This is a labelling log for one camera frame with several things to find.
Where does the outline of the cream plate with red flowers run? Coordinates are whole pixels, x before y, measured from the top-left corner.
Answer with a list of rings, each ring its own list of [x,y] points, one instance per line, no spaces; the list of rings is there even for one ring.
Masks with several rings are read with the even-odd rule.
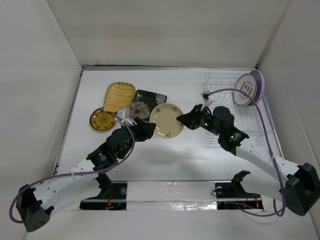
[[[172,103],[162,103],[156,106],[149,116],[149,122],[155,123],[154,133],[163,139],[177,137],[184,129],[184,125],[177,120],[183,115],[182,110]]]

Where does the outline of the black square floral plate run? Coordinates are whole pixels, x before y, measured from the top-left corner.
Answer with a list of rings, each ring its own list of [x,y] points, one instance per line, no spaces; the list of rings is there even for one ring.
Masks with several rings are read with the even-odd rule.
[[[160,104],[167,102],[168,97],[164,94],[138,89],[129,106],[129,116],[149,121],[152,110]]]

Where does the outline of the yellow bamboo pattern tray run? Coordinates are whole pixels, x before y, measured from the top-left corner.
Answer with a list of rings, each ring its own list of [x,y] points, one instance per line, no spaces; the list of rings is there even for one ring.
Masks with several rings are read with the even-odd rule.
[[[105,93],[103,111],[115,113],[120,108],[128,108],[135,96],[136,88],[127,82],[111,83]]]

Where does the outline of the yellow brown rimmed round plate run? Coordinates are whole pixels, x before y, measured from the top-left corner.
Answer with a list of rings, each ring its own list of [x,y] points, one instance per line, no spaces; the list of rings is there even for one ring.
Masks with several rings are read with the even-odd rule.
[[[94,130],[103,132],[111,129],[116,120],[112,112],[104,111],[104,108],[100,107],[91,114],[89,123]]]

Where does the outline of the white plate with red pattern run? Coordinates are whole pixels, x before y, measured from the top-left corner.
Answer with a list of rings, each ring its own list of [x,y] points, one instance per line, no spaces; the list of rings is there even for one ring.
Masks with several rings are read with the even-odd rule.
[[[246,73],[237,80],[234,88],[239,91],[233,92],[233,101],[238,106],[245,106],[251,102],[251,99],[247,95],[252,99],[256,95],[257,83],[251,73]]]

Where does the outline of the purple round plate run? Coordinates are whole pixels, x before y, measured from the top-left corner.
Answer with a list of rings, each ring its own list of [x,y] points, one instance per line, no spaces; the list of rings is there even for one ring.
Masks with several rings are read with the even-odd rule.
[[[256,94],[253,100],[258,104],[265,92],[265,78],[263,74],[257,69],[252,70],[250,74],[253,75],[255,82],[257,84]]]

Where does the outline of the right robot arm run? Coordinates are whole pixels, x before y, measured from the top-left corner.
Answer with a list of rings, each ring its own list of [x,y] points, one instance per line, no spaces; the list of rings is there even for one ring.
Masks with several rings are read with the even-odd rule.
[[[227,107],[218,106],[209,113],[198,104],[176,119],[190,130],[203,128],[217,135],[218,144],[225,151],[247,160],[274,178],[270,181],[242,170],[231,180],[231,191],[235,196],[242,197],[246,193],[264,195],[284,202],[298,216],[306,215],[320,199],[320,179],[311,164],[299,165],[272,155],[234,126],[235,118]]]

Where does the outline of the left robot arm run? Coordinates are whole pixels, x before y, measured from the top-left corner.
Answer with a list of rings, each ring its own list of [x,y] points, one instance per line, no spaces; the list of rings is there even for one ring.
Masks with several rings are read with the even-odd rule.
[[[124,163],[137,142],[152,138],[156,124],[136,118],[115,129],[106,141],[68,172],[39,179],[21,187],[10,205],[10,219],[32,233],[59,211],[98,195],[107,198],[113,183],[107,172]]]

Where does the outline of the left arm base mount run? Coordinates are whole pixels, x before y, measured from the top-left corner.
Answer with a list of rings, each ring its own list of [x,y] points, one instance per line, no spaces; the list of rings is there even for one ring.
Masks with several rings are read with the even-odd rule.
[[[106,210],[121,211],[127,209],[127,181],[111,181],[105,173],[100,173],[96,178],[100,192],[95,197],[84,199],[80,202],[81,210]]]

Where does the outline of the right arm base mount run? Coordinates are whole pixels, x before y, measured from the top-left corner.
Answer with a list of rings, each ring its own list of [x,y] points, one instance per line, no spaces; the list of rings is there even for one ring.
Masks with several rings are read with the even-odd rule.
[[[241,181],[250,172],[242,170],[229,181],[214,183],[211,195],[216,198],[218,210],[263,210],[260,194],[245,192]]]

